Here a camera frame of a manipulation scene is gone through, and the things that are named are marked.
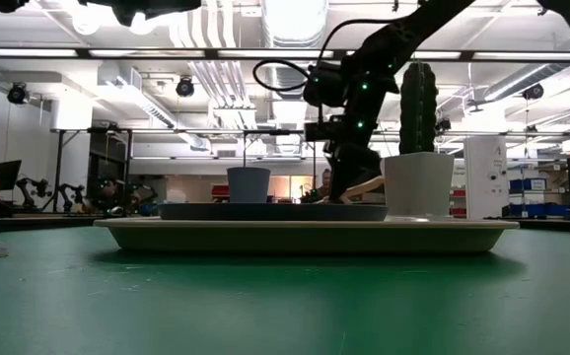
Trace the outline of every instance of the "dark blue tray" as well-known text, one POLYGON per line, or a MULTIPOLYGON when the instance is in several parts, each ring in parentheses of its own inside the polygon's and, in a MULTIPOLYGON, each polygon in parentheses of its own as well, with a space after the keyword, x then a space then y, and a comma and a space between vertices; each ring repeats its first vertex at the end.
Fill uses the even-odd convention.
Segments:
POLYGON ((163 220, 184 221, 383 221, 379 205, 277 203, 164 203, 163 220))

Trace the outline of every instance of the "beige tray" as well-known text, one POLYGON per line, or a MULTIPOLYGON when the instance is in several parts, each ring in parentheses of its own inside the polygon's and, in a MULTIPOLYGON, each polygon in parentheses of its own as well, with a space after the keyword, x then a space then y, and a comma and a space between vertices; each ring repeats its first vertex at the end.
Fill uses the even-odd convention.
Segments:
POLYGON ((246 253, 457 253, 488 251, 504 221, 385 222, 162 221, 158 217, 95 221, 123 249, 246 253))

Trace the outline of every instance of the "green table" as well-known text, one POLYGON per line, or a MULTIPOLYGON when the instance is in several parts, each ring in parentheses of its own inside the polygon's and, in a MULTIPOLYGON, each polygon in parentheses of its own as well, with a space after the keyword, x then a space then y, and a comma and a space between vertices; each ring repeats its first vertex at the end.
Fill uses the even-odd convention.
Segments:
POLYGON ((0 355, 570 354, 565 233, 368 259, 134 255, 95 227, 0 241, 0 355))

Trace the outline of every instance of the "cactus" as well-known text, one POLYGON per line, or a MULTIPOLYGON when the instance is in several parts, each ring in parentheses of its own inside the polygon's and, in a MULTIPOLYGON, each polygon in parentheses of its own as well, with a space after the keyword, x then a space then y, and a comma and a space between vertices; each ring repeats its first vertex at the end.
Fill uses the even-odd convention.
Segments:
POLYGON ((434 152, 436 136, 436 76, 429 64, 410 64, 401 85, 399 152, 434 152))

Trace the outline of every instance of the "plate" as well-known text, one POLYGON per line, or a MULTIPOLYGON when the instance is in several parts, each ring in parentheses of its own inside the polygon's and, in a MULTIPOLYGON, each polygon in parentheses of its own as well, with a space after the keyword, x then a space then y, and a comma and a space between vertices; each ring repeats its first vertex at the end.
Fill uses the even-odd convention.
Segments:
POLYGON ((468 253, 493 248, 504 221, 385 222, 99 220, 123 249, 183 253, 468 253))
POLYGON ((187 221, 383 221, 383 205, 278 203, 164 203, 163 220, 187 221))

